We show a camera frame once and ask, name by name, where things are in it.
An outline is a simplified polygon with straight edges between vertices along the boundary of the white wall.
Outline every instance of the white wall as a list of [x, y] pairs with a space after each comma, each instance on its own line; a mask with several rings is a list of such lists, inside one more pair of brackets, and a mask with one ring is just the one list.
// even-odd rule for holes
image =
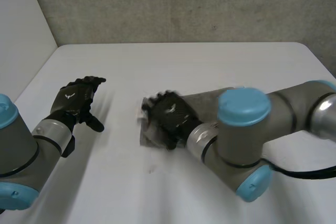
[[56, 48], [37, 0], [0, 0], [0, 93], [15, 101]]

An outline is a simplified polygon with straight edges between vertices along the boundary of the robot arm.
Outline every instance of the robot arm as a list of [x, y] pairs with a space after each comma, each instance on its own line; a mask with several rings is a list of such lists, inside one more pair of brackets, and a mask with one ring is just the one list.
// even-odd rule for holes
[[60, 89], [50, 115], [32, 133], [5, 95], [0, 95], [0, 209], [23, 210], [38, 197], [60, 157], [75, 149], [72, 135], [85, 122], [97, 132], [104, 126], [90, 113], [104, 78], [77, 79]]
[[168, 136], [168, 149], [184, 143], [247, 202], [268, 188], [272, 170], [305, 179], [335, 176], [336, 167], [290, 172], [261, 158], [264, 143], [297, 131], [336, 138], [336, 87], [331, 83], [310, 81], [270, 94], [228, 88], [218, 99], [218, 127], [200, 122], [175, 93], [149, 99], [143, 110]]

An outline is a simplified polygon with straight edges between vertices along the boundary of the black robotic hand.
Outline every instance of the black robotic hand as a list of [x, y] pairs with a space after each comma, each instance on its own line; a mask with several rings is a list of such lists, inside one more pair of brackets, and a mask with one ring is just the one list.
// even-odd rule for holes
[[196, 112], [175, 92], [166, 91], [149, 98], [142, 110], [147, 113], [149, 123], [155, 120], [168, 135], [164, 143], [168, 150], [175, 149], [178, 142], [185, 145], [190, 133], [202, 124]]
[[[86, 76], [77, 79], [61, 88], [52, 104], [50, 115], [46, 119], [54, 119], [65, 124], [71, 132], [77, 123], [85, 122], [97, 132], [104, 130], [104, 125], [90, 113], [91, 103], [97, 88], [106, 79]], [[66, 150], [62, 154], [67, 157], [75, 149], [75, 138], [72, 136]]]

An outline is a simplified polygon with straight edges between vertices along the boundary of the robotic hand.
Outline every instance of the robotic hand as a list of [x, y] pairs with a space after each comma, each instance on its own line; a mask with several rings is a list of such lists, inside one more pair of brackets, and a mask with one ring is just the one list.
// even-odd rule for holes
[[[106, 79], [86, 76], [70, 82], [58, 92], [51, 107], [50, 115], [46, 119], [63, 122], [71, 131], [77, 123], [85, 122], [97, 132], [104, 130], [104, 125], [90, 113], [93, 96], [100, 84]], [[75, 149], [75, 137], [72, 135], [62, 157], [67, 157]]]
[[5, 95], [0, 95], [0, 209], [23, 210], [38, 197], [59, 158], [75, 149], [77, 123], [94, 131], [104, 126], [90, 113], [98, 86], [106, 79], [85, 77], [58, 92], [50, 115], [32, 133]]
[[184, 146], [190, 133], [202, 124], [196, 112], [175, 92], [167, 91], [149, 98], [142, 110], [167, 135], [162, 141], [168, 150], [175, 149], [177, 143]]

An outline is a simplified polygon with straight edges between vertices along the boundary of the gray concrete wall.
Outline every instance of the gray concrete wall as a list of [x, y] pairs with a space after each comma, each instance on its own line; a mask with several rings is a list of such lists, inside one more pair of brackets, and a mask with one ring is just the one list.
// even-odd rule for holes
[[297, 41], [336, 75], [335, 0], [38, 1], [58, 45]]

